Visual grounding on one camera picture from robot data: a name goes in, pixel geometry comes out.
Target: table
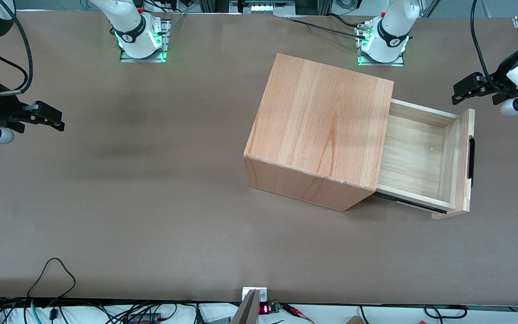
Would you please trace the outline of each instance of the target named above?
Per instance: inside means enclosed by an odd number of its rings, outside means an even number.
[[[0,296],[24,296],[60,257],[71,297],[227,301],[261,285],[296,303],[518,305],[518,117],[490,97],[451,104],[480,70],[468,20],[419,19],[405,67],[359,67],[352,39],[268,15],[187,15],[164,64],[119,63],[101,13],[18,17],[35,62],[21,99],[63,111],[66,130],[27,125],[0,146]],[[476,25],[494,71],[518,31]],[[276,53],[394,80],[395,99],[475,108],[471,213],[435,221],[373,197],[340,213],[250,188],[242,154]],[[0,55],[25,65],[16,29]],[[0,82],[20,80],[0,63]],[[69,286],[55,264],[34,295]]]

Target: cabinet top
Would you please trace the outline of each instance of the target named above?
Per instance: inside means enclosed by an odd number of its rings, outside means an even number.
[[[277,54],[245,156],[377,186],[393,82]]]

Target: red wire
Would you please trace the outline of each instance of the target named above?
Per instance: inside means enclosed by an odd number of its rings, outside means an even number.
[[[313,320],[311,318],[308,318],[307,316],[304,316],[302,317],[304,320],[308,320],[309,322],[315,324],[315,322],[313,322]]]
[[[298,315],[300,318],[304,319],[304,320],[308,320],[309,322],[315,324],[315,322],[313,322],[313,320],[311,318],[308,318],[307,316],[305,316],[305,314],[303,314],[300,310],[298,310],[297,308],[292,308],[292,311],[293,313],[295,313],[295,315]]]

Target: wooden box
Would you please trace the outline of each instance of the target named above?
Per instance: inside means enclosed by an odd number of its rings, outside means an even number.
[[[251,186],[338,211],[373,194],[436,219],[468,212],[474,111],[392,100],[392,89],[277,54],[244,153]]]

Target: drawer handle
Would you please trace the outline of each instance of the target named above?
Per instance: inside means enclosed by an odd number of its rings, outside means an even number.
[[[467,179],[471,179],[471,188],[473,188],[473,172],[475,172],[475,138],[469,138],[469,167],[467,168]]]

